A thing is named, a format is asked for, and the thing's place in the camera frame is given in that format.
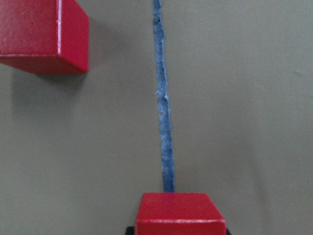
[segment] red cube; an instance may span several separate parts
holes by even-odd
[[[87,72],[88,33],[75,0],[1,0],[0,63],[30,73]]]
[[[205,193],[145,193],[135,235],[225,235],[226,223]]]

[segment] blue tape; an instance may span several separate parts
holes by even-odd
[[[153,29],[155,39],[157,104],[161,138],[162,174],[164,192],[175,192],[175,164],[172,141],[171,108],[167,94],[167,76],[164,56],[165,33],[161,16],[161,0],[153,0]]]

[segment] gray surface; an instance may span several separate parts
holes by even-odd
[[[151,1],[79,2],[88,74],[0,65],[1,235],[121,235],[162,189]],[[312,233],[313,2],[163,2],[178,190],[234,235]]]

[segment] black object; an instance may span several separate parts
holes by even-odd
[[[127,227],[125,235],[135,235],[135,227]],[[231,235],[228,229],[226,229],[226,235]]]

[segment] red box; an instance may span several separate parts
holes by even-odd
[[[205,193],[145,193],[135,235],[225,235],[223,216]]]
[[[1,0],[0,63],[31,73],[87,72],[88,33],[75,0]]]

